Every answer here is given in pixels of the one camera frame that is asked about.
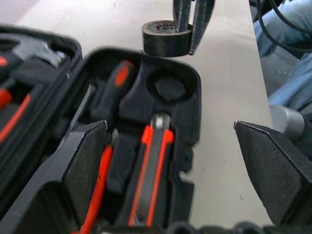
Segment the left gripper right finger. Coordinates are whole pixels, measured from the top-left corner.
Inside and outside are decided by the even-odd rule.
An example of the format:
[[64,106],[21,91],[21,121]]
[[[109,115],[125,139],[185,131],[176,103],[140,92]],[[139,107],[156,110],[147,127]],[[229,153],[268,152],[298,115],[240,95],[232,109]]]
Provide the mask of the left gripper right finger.
[[271,128],[234,123],[249,179],[274,225],[312,224],[312,123],[291,142]]

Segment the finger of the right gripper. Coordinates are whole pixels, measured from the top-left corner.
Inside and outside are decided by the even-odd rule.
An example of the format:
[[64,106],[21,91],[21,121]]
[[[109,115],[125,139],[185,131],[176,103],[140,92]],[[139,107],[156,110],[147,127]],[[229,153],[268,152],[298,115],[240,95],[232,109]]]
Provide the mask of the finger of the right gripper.
[[176,32],[188,29],[191,3],[195,0],[173,0],[173,17]]
[[195,12],[189,55],[193,55],[196,52],[211,19],[214,6],[215,0],[195,0]]

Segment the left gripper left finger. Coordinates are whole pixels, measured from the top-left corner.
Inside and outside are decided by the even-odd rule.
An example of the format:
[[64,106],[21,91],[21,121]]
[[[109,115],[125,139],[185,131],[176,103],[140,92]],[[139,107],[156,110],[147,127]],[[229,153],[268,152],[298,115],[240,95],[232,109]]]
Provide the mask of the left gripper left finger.
[[70,234],[80,229],[96,185],[107,122],[71,132],[33,174],[0,221],[0,234]]

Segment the black electrical tape roll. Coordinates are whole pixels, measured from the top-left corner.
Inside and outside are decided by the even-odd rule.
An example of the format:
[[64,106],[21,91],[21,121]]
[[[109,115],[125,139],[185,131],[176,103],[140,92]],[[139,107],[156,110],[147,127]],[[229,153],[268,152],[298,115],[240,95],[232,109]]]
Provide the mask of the black electrical tape roll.
[[193,27],[176,32],[173,20],[156,20],[142,26],[143,51],[154,57],[173,58],[189,53]]

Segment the orange voltage tester pen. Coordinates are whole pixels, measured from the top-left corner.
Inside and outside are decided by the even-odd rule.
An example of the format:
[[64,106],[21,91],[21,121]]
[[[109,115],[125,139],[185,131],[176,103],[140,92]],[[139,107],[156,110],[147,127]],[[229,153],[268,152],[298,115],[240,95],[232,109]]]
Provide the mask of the orange voltage tester pen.
[[98,213],[101,208],[102,198],[105,191],[106,177],[108,174],[112,155],[113,155],[112,146],[111,145],[106,146],[101,154],[101,162],[97,177],[97,183],[95,185],[95,189],[90,201],[86,219],[77,234],[90,234],[96,222]]

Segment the orange black utility knife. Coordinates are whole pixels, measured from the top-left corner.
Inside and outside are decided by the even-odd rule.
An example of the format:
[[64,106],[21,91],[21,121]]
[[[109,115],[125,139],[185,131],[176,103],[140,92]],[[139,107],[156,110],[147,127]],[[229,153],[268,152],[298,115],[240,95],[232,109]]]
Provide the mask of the orange black utility knife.
[[158,190],[163,171],[166,149],[174,141],[169,129],[171,118],[166,113],[153,114],[144,129],[141,146],[144,146],[136,191],[129,215],[129,226],[152,226]]

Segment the long black orange screwdriver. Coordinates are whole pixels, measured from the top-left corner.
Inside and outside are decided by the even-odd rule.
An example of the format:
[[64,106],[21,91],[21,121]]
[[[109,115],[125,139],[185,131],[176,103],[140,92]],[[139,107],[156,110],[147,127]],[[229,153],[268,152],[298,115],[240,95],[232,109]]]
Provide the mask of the long black orange screwdriver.
[[89,109],[89,116],[83,123],[93,123],[105,120],[107,125],[114,122],[122,98],[130,90],[136,78],[136,68],[128,60],[123,60],[110,73],[98,102]]

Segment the black tool case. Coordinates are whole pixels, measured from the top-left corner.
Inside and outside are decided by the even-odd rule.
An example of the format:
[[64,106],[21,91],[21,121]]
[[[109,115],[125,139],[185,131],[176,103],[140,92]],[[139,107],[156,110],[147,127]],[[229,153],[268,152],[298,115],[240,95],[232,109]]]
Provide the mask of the black tool case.
[[[139,51],[102,48],[82,56],[80,44],[48,32],[0,24],[0,35],[39,39],[69,58],[58,68],[37,57],[15,67],[0,88],[13,100],[0,111],[0,130],[25,96],[31,101],[0,144],[0,221],[36,170],[89,116],[113,69],[123,60],[136,68],[136,78],[107,125],[113,155],[101,208],[90,234],[177,234],[187,230],[194,184],[181,172],[191,169],[199,140],[201,81],[192,67]],[[129,226],[129,215],[143,161],[141,138],[153,114],[170,116],[174,141],[166,149],[152,226]]]

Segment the silver robot body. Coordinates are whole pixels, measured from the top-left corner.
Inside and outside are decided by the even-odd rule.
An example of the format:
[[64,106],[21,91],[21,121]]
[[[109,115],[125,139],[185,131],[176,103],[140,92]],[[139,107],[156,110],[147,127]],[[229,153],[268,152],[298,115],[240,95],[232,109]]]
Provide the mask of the silver robot body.
[[270,105],[270,113],[273,129],[285,135],[291,142],[303,135],[305,122],[298,111],[281,105]]

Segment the orange handled pliers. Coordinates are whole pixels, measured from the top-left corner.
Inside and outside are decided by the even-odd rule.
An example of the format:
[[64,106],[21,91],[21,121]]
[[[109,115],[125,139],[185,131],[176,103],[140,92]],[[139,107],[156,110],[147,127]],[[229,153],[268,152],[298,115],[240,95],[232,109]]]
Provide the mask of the orange handled pliers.
[[[6,107],[13,100],[13,95],[9,92],[9,90],[5,88],[0,88],[0,111]],[[0,130],[0,144],[4,142],[4,140],[8,137],[10,132],[13,130],[19,119],[22,117],[25,112],[27,106],[31,101],[31,95],[28,93],[18,109],[6,123],[6,125]]]

